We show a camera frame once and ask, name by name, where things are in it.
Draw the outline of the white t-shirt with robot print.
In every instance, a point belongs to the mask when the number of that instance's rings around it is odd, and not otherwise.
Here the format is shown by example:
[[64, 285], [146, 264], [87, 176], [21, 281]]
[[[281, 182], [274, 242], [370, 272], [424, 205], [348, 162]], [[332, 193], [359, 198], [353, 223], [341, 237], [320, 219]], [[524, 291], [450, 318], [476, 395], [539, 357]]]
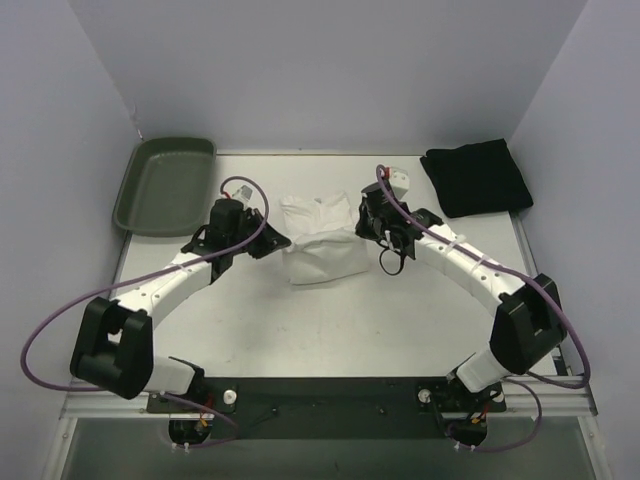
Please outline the white t-shirt with robot print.
[[283, 251], [291, 284], [320, 284], [369, 270], [367, 247], [355, 234], [356, 220], [346, 192], [310, 199], [285, 196], [280, 208], [291, 240]]

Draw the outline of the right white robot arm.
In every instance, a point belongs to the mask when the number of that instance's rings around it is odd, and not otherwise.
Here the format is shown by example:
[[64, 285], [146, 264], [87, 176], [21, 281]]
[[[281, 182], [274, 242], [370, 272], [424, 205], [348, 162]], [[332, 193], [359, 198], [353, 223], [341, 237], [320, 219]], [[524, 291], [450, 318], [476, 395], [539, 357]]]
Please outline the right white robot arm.
[[420, 261], [475, 298], [493, 326], [488, 345], [453, 370], [454, 379], [478, 393], [510, 375], [523, 375], [567, 336], [555, 283], [508, 274], [427, 209], [394, 206], [377, 184], [361, 192], [356, 235], [392, 251], [401, 261]]

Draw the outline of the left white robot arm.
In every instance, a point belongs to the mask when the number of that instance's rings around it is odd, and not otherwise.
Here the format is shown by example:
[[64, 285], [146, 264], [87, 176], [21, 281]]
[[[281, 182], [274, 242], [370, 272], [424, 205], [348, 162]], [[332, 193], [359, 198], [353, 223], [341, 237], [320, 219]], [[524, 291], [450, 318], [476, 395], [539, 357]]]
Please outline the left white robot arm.
[[85, 307], [70, 362], [71, 374], [124, 399], [142, 392], [169, 393], [183, 411], [204, 402], [201, 367], [154, 348], [155, 328], [196, 292], [209, 287], [235, 256], [255, 260], [290, 247], [257, 209], [221, 199], [160, 276], [113, 299], [97, 297]]

